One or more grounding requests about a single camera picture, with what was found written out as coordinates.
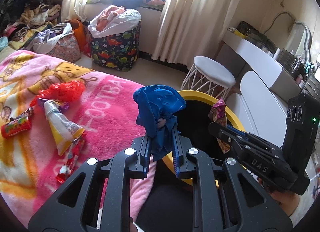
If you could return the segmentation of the right hand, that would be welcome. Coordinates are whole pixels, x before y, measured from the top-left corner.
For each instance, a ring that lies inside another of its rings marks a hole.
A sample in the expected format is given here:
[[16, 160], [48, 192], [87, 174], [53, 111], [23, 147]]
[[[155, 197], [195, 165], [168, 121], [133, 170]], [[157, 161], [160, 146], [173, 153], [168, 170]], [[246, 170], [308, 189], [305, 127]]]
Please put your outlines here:
[[264, 182], [261, 178], [258, 178], [258, 182], [260, 185], [264, 187], [268, 194], [278, 203], [278, 205], [287, 214], [287, 216], [291, 216], [295, 212], [300, 202], [300, 196], [298, 194], [295, 194], [292, 191], [271, 191], [267, 185], [264, 185]]

